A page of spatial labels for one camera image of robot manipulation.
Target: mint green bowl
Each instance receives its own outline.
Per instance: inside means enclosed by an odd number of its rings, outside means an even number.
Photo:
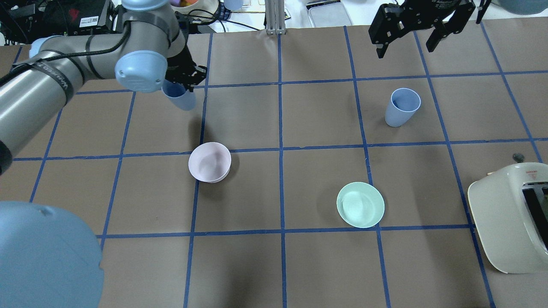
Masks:
[[[344,186],[339,192],[337,210],[349,225],[369,228],[383,218],[384,199],[373,186],[363,182],[353,182]]]

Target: barcode sticker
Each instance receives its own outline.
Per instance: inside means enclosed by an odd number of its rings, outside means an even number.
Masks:
[[[86,17],[80,19],[80,28],[96,26],[99,23],[99,16]]]

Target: blue cup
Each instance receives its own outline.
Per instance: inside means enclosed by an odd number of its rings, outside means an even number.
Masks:
[[[164,83],[162,84],[162,92],[175,106],[180,109],[188,111],[196,107],[195,93],[187,91],[180,83],[173,83],[171,81],[164,80]]]
[[[400,88],[390,96],[390,103],[386,108],[384,120],[392,127],[400,127],[407,122],[420,107],[420,96],[417,92]]]

